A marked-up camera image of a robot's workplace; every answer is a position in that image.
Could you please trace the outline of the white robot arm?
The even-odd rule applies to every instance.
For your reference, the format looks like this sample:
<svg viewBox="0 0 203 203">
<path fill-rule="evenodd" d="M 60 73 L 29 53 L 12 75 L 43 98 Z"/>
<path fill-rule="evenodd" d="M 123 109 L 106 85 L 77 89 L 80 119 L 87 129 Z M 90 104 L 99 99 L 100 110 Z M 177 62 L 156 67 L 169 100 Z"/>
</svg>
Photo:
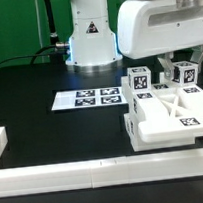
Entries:
<svg viewBox="0 0 203 203">
<path fill-rule="evenodd" d="M 122 56 L 156 55 L 171 80 L 175 51 L 198 46 L 191 61 L 203 61 L 203 0 L 125 0 L 116 32 L 109 28 L 107 0 L 71 0 L 71 9 L 68 65 L 90 70 Z"/>
</svg>

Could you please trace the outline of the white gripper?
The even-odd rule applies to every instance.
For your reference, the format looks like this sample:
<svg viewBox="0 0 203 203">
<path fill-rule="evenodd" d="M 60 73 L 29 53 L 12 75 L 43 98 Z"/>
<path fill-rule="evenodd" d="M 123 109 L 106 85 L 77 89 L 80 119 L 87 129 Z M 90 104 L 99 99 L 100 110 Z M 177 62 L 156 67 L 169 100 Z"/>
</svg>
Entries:
<svg viewBox="0 0 203 203">
<path fill-rule="evenodd" d="M 169 52 L 194 46 L 190 61 L 203 62 L 203 0 L 125 0 L 117 17 L 120 52 L 132 59 L 158 55 L 168 80 L 175 69 Z"/>
</svg>

